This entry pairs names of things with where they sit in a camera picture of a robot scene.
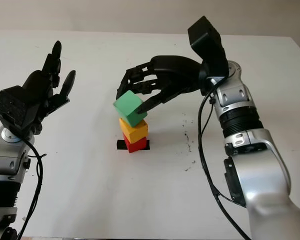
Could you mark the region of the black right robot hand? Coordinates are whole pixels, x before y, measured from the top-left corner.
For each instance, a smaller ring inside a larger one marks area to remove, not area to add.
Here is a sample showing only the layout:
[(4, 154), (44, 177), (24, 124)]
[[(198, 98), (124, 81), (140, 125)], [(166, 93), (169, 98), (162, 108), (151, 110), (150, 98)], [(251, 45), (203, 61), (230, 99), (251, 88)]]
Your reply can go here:
[(148, 98), (136, 109), (138, 114), (143, 114), (181, 94), (199, 90), (200, 68), (200, 63), (184, 56), (154, 56), (149, 62), (126, 70), (116, 98), (127, 91), (147, 95), (159, 90), (158, 94)]

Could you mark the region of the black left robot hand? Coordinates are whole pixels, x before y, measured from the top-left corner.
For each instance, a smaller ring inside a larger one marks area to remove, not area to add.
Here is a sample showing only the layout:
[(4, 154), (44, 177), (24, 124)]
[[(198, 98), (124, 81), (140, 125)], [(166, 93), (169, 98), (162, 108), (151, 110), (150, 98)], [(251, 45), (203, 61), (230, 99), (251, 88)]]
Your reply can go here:
[(32, 72), (22, 86), (34, 97), (34, 103), (37, 105), (34, 121), (39, 123), (70, 101), (68, 95), (75, 82), (75, 70), (68, 73), (60, 92), (53, 93), (60, 83), (61, 51), (62, 44), (60, 41), (56, 41), (51, 53), (47, 55), (42, 69)]

